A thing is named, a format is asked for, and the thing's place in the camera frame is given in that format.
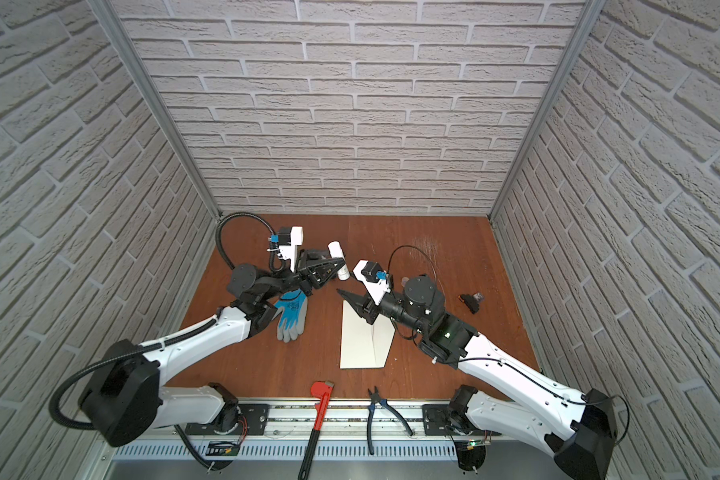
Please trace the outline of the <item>cream envelope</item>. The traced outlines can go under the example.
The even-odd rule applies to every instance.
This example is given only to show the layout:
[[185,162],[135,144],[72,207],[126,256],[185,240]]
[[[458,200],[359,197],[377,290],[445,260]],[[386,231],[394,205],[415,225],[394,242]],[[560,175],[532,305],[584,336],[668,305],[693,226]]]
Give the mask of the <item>cream envelope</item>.
[[379,315],[368,324],[343,301],[340,368],[380,369],[386,364],[394,339],[392,321]]

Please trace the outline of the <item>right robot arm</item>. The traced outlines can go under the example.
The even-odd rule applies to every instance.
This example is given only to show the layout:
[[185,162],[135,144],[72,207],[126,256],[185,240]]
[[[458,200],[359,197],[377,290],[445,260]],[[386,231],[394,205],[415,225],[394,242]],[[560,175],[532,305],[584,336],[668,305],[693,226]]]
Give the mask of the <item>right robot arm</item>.
[[384,316],[420,333],[420,350],[436,364],[471,375],[506,395],[498,400],[473,387],[457,394],[451,420],[460,431],[506,434],[549,455],[572,479],[606,478],[617,444],[611,396],[582,392],[530,368],[475,327],[449,313],[444,294],[427,276],[400,292],[386,282],[366,283],[366,294],[340,296],[364,320]]

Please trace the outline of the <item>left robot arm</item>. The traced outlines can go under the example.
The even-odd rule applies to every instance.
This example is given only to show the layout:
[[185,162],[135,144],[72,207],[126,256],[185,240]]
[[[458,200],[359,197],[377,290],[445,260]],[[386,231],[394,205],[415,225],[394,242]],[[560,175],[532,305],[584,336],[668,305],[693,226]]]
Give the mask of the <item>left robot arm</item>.
[[207,320],[161,339],[111,346],[93,369],[78,405],[113,447],[126,445],[151,429],[182,424],[208,425],[227,433],[240,423],[238,400],[219,383],[171,387],[169,381],[211,354],[248,340],[280,313],[271,298],[308,296],[338,276],[346,265],[337,242],[325,250],[302,250],[290,269],[278,274],[240,264],[228,285],[234,301]]

